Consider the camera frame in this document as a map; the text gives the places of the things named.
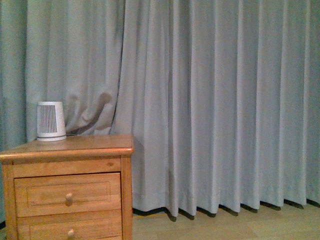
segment drawer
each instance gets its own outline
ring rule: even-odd
[[[56,175],[95,174],[120,172],[120,158],[91,157],[90,159],[69,159],[59,157],[59,162],[42,159],[37,163],[23,163],[13,165],[14,178],[45,177]]]
[[[19,240],[121,240],[121,211],[27,217],[18,221]]]
[[[120,173],[14,180],[18,218],[121,208]]]

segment nightstand top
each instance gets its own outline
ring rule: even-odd
[[[43,158],[72,158],[90,156],[130,156],[134,151],[130,134],[69,136],[60,141],[28,142],[0,152],[2,164],[26,161],[41,162]]]

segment drawer panel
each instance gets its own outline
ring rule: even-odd
[[[18,221],[19,240],[121,240],[121,211],[78,217],[69,214],[32,217]]]
[[[120,173],[14,180],[18,218],[121,208]]]

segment nightstand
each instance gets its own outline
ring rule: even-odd
[[[131,240],[131,135],[32,141],[0,153],[8,240]]]

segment heater vent grille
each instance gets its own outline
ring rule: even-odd
[[[38,111],[41,119],[39,122],[39,132],[43,134],[57,133],[56,106],[39,105]]]

